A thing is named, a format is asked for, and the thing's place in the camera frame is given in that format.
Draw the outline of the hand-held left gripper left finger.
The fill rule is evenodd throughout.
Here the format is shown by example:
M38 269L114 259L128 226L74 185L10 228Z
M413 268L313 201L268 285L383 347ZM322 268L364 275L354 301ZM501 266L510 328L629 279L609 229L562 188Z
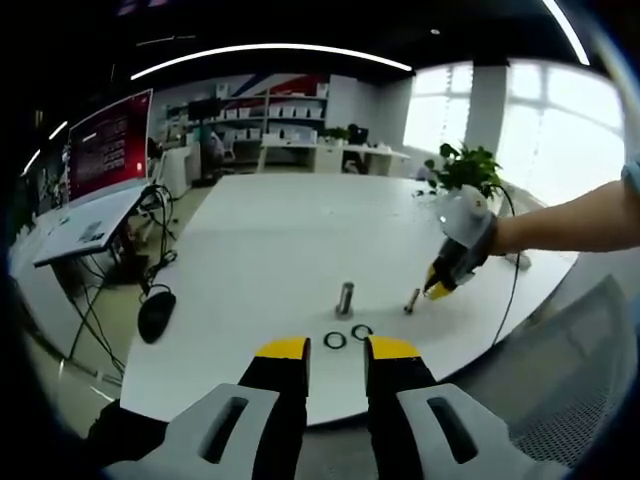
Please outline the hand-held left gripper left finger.
M163 442L109 465L110 479L292 479L307 422L311 341L271 341L240 380L172 419Z

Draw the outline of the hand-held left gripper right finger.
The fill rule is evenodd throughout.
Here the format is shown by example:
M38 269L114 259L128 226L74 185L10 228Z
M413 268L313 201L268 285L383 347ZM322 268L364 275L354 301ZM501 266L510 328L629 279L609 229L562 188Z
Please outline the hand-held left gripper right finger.
M437 383L406 340L364 340L368 429L381 479L562 479L537 461L506 423L453 384Z

